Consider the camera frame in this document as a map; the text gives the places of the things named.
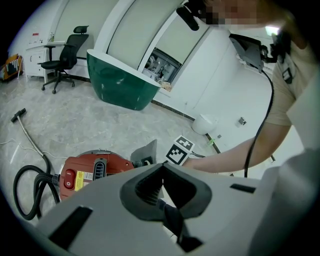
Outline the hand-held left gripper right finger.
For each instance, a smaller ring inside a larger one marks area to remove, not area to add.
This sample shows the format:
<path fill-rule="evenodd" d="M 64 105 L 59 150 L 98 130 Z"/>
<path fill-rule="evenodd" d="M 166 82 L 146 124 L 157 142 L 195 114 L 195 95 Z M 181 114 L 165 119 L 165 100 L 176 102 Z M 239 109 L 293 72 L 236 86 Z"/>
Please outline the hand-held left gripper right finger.
<path fill-rule="evenodd" d="M 162 256 L 261 256 L 254 251 L 258 211 L 252 206 L 259 182 L 162 165 L 163 185 L 173 202 L 164 223 L 176 235 Z"/>

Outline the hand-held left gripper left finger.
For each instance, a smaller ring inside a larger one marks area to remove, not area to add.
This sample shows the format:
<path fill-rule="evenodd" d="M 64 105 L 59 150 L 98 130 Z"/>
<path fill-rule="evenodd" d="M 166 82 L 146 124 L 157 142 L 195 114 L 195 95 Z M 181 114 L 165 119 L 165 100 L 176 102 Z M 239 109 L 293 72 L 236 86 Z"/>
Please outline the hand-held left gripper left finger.
<path fill-rule="evenodd" d="M 160 221 L 136 218 L 120 199 L 122 185 L 149 170 L 140 167 L 86 185 L 54 206 L 36 228 L 47 238 L 77 207 L 91 210 L 68 252 L 76 256 L 183 256 Z"/>

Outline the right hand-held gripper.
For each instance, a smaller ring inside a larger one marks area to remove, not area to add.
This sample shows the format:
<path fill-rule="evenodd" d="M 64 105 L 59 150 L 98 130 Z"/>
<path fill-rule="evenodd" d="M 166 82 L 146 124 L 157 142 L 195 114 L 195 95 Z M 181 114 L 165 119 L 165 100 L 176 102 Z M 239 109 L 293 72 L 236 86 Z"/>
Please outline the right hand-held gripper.
<path fill-rule="evenodd" d="M 194 147 L 195 144 L 191 140 L 180 135 L 174 140 L 165 158 L 172 164 L 182 166 L 192 153 Z"/>

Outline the person's right forearm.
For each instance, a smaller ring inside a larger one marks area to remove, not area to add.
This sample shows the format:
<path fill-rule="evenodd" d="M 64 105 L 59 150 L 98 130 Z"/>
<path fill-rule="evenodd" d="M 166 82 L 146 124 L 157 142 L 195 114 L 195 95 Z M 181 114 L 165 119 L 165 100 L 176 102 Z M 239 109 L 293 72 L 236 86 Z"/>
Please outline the person's right forearm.
<path fill-rule="evenodd" d="M 252 144 L 253 151 L 249 161 L 249 167 L 254 167 L 265 160 L 277 150 L 286 138 L 290 126 L 264 123 L 257 138 L 248 139 L 236 147 L 217 155 L 203 158 L 188 158 L 183 166 L 208 173 L 230 173 L 241 171 L 245 168 L 245 162 Z"/>

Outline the white round bin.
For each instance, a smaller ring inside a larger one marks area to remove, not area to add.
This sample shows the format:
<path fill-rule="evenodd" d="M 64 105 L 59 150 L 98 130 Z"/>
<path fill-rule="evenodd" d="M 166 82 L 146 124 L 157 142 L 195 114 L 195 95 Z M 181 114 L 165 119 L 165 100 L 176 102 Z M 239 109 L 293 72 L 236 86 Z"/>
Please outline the white round bin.
<path fill-rule="evenodd" d="M 218 125 L 218 120 L 213 115 L 199 114 L 192 123 L 191 128 L 199 135 L 212 132 Z"/>

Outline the red vacuum cleaner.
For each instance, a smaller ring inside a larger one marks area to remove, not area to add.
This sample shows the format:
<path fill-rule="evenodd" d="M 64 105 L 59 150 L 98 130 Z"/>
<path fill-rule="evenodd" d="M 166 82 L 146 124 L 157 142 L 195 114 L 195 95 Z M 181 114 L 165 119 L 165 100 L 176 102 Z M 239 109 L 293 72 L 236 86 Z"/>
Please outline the red vacuum cleaner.
<path fill-rule="evenodd" d="M 107 176 L 132 170 L 131 161 L 109 150 L 90 150 L 65 160 L 59 177 L 61 200 L 72 196 L 86 185 Z"/>

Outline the glass window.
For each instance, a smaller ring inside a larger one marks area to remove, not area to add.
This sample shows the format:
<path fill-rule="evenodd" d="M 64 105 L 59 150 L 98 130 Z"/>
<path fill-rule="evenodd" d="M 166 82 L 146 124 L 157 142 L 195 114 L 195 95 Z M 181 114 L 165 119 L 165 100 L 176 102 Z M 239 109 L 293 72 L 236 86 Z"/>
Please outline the glass window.
<path fill-rule="evenodd" d="M 142 73 L 161 85 L 170 92 L 172 82 L 180 70 L 182 64 L 158 48 L 154 48 Z"/>

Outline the green bathtub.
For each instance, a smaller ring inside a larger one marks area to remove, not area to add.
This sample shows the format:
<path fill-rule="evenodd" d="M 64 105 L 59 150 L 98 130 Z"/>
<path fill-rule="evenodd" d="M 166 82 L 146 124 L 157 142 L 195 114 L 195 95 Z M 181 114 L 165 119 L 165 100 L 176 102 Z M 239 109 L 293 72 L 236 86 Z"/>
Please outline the green bathtub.
<path fill-rule="evenodd" d="M 88 49 L 86 60 L 91 85 L 106 103 L 142 111 L 161 88 L 152 78 L 98 50 Z"/>

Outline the white roller blind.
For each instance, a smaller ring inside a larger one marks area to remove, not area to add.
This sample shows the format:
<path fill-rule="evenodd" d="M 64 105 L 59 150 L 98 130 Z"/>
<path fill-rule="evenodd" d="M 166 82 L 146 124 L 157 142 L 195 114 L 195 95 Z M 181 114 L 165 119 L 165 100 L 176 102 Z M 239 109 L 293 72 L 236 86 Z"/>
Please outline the white roller blind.
<path fill-rule="evenodd" d="M 69 0 L 59 19 L 54 39 L 66 40 L 77 26 L 88 26 L 87 33 L 93 39 L 119 0 Z"/>
<path fill-rule="evenodd" d="M 208 25 L 201 21 L 199 21 L 198 24 L 199 29 L 193 31 L 180 16 L 177 16 L 168 26 L 155 47 L 180 64 L 183 64 L 209 28 Z"/>
<path fill-rule="evenodd" d="M 181 0 L 135 0 L 121 19 L 107 54 L 138 69 L 150 43 Z"/>

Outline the metal vacuum wand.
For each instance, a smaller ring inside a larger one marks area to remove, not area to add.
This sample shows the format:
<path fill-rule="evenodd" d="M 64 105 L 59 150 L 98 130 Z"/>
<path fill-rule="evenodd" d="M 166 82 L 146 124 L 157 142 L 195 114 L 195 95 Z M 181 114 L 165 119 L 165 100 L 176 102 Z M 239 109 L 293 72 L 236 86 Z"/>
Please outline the metal vacuum wand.
<path fill-rule="evenodd" d="M 37 146 L 37 144 L 34 142 L 34 140 L 32 139 L 32 137 L 30 136 L 30 134 L 28 133 L 27 129 L 25 128 L 23 122 L 22 122 L 22 116 L 24 114 L 27 113 L 27 110 L 25 108 L 18 110 L 13 117 L 10 119 L 10 121 L 12 123 L 16 123 L 18 122 L 20 127 L 22 128 L 22 131 L 24 133 L 24 135 L 26 136 L 26 138 L 28 139 L 28 141 L 30 142 L 30 144 L 32 145 L 33 149 L 43 158 L 48 160 L 47 156 L 39 149 L 39 147 Z"/>

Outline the black chest-mounted rig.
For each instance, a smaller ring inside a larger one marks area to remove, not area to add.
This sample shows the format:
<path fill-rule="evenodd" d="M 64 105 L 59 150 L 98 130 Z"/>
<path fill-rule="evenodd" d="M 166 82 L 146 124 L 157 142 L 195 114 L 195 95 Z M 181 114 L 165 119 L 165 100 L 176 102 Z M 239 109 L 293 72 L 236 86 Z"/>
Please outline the black chest-mounted rig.
<path fill-rule="evenodd" d="M 273 43 L 270 47 L 263 45 L 259 40 L 231 33 L 229 39 L 232 42 L 240 59 L 245 61 L 247 65 L 263 71 L 264 64 L 281 62 L 291 52 L 291 38 L 286 32 L 279 32 L 277 35 L 272 35 Z"/>

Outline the person's torso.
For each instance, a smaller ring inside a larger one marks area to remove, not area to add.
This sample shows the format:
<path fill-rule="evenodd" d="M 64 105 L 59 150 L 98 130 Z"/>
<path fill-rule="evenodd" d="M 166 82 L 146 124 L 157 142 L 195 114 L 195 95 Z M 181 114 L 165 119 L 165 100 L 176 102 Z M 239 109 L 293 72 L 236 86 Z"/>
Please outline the person's torso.
<path fill-rule="evenodd" d="M 318 66 L 310 45 L 302 40 L 295 42 L 287 32 L 281 31 L 274 38 L 274 46 L 278 55 L 272 74 L 272 106 L 258 137 L 258 143 L 269 155 L 287 136 L 292 126 L 287 113 L 306 89 Z"/>

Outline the black office chair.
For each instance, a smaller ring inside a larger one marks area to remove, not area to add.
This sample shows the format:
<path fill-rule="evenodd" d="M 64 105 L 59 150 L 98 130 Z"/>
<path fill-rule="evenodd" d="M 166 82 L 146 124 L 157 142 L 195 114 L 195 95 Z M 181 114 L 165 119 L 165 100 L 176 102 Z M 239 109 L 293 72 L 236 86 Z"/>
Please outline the black office chair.
<path fill-rule="evenodd" d="M 89 37 L 87 34 L 88 27 L 88 25 L 83 25 L 74 28 L 73 34 L 71 34 L 63 44 L 64 47 L 58 60 L 52 59 L 52 49 L 55 48 L 56 45 L 44 46 L 49 50 L 49 61 L 39 63 L 39 65 L 45 70 L 53 70 L 55 78 L 45 82 L 41 87 L 42 91 L 46 89 L 47 85 L 54 83 L 52 93 L 56 94 L 56 88 L 60 82 L 67 82 L 70 83 L 73 88 L 75 87 L 75 82 L 66 70 L 71 70 L 77 64 L 77 53 Z"/>

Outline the white drawer cabinet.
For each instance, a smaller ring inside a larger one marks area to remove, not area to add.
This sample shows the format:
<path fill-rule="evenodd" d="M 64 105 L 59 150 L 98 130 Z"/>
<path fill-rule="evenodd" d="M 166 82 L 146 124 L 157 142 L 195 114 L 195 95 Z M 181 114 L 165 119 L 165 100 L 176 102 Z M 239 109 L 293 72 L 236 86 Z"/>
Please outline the white drawer cabinet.
<path fill-rule="evenodd" d="M 56 61 L 59 59 L 65 41 L 54 41 L 48 43 L 40 43 L 38 45 L 30 46 L 26 49 L 24 62 L 24 73 L 26 79 L 29 80 L 31 77 L 43 77 L 44 82 L 48 82 L 48 74 L 52 73 L 51 70 L 43 69 L 41 63 L 51 59 Z"/>

